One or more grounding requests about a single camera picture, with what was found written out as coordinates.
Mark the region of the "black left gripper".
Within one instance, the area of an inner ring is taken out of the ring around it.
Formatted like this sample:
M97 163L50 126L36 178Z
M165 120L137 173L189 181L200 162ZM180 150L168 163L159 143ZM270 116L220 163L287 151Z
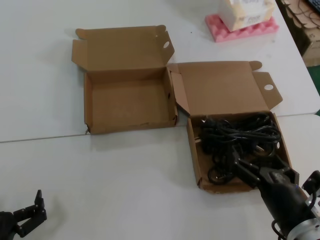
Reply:
M15 234L24 238L46 220L45 203L39 189L33 205L14 211L13 214L0 212L0 240L12 240Z

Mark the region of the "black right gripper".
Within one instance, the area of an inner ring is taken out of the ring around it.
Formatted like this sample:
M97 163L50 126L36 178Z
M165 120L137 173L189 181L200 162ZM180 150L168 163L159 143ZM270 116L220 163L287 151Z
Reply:
M300 175L278 155L273 156L273 168L262 167L260 171L256 165L242 159L234 146L230 156L232 174L250 187L258 186L267 209L282 231L291 231L313 218L306 204L307 197L299 187Z

